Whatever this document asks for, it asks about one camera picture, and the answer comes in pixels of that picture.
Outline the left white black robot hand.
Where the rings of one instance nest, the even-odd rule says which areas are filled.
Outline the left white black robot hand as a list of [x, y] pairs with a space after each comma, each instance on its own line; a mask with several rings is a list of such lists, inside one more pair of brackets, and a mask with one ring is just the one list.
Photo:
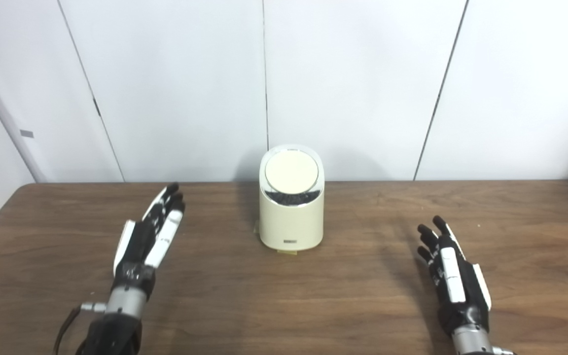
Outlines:
[[140, 220], [125, 222], [113, 260], [112, 288], [135, 288], [150, 299], [156, 270], [171, 247], [185, 207], [179, 184], [173, 182], [153, 198]]

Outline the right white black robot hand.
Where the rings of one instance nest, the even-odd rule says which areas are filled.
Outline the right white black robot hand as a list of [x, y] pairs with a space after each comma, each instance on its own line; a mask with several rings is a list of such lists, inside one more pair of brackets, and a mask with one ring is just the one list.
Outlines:
[[438, 232], [424, 224], [417, 227], [422, 258], [435, 287], [438, 321], [449, 336], [457, 328], [473, 325], [489, 332], [491, 297], [478, 264], [467, 260], [449, 224], [433, 217]]

